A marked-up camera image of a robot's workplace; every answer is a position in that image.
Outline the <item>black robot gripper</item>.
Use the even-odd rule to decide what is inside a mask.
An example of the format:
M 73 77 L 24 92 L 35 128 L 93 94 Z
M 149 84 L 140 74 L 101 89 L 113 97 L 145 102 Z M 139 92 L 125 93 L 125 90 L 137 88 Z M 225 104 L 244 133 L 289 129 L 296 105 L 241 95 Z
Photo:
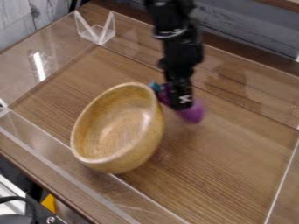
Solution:
M 163 41 L 163 58 L 159 67 L 168 82 L 168 98 L 175 110 L 192 106 L 193 68 L 203 62 L 201 34 L 195 25 L 156 27 L 156 38 Z

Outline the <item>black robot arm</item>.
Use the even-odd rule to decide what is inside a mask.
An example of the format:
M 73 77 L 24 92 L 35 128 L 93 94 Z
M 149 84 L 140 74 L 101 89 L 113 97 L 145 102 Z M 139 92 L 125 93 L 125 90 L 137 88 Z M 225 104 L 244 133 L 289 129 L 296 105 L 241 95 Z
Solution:
M 163 42 L 163 69 L 169 106 L 192 107 L 193 68 L 203 62 L 203 43 L 192 21 L 192 0 L 144 0 L 153 22 L 153 37 Z

